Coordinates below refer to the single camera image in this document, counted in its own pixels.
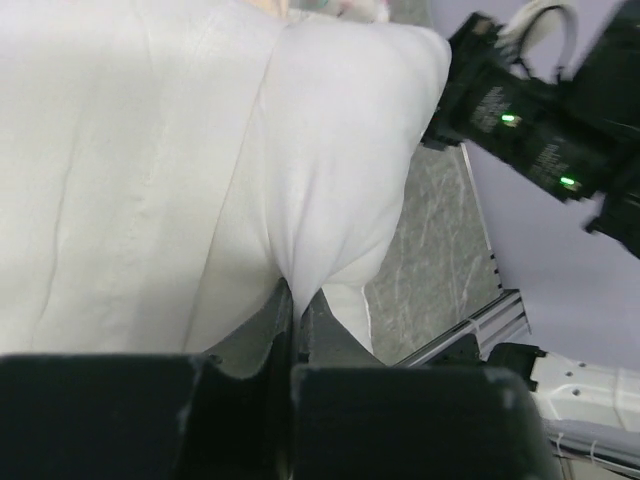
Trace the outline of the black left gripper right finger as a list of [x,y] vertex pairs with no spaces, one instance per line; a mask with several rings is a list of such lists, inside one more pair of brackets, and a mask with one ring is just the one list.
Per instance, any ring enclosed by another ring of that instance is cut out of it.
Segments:
[[530,395],[532,347],[477,363],[380,363],[317,295],[292,375],[296,479],[556,479]]

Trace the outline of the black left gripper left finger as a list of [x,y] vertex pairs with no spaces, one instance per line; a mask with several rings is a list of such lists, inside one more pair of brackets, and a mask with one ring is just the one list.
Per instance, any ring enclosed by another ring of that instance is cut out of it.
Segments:
[[200,354],[1,360],[5,479],[286,479],[292,299]]

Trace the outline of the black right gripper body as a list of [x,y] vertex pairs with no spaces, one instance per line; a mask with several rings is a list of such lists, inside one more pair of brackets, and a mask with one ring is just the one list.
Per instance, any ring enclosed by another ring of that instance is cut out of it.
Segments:
[[542,150],[550,143],[540,80],[512,72],[541,35],[540,12],[520,12],[502,25],[471,14],[450,37],[452,62],[444,93],[422,143],[435,149],[469,140],[485,150]]

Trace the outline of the plain white pillow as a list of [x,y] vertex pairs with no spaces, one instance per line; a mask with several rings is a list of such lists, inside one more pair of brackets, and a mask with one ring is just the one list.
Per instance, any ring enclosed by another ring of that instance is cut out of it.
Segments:
[[395,234],[450,60],[448,42],[422,27],[321,22],[282,32],[215,228],[187,351],[230,334],[279,279],[296,316],[323,292],[371,347],[364,288]]

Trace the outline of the white pillow with cream ruffle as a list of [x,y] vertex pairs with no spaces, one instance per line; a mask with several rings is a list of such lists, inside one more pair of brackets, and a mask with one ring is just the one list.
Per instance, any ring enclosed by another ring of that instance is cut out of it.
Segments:
[[1,5],[1,350],[184,353],[292,22],[245,1]]

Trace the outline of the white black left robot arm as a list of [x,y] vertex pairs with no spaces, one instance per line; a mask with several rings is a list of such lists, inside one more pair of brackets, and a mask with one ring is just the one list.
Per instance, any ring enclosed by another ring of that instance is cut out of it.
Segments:
[[628,479],[639,376],[508,343],[517,291],[394,366],[317,294],[279,282],[195,355],[1,360],[5,479],[565,479],[582,460]]

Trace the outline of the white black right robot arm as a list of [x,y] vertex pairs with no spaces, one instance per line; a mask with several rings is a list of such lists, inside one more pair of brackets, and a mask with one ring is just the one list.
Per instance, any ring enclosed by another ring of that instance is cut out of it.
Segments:
[[[566,38],[552,82],[525,51],[552,18]],[[422,142],[442,150],[470,141],[554,198],[603,198],[586,224],[639,250],[639,5],[623,1],[579,69],[568,74],[577,33],[565,1],[532,2],[506,25],[475,12],[450,37],[449,78]]]

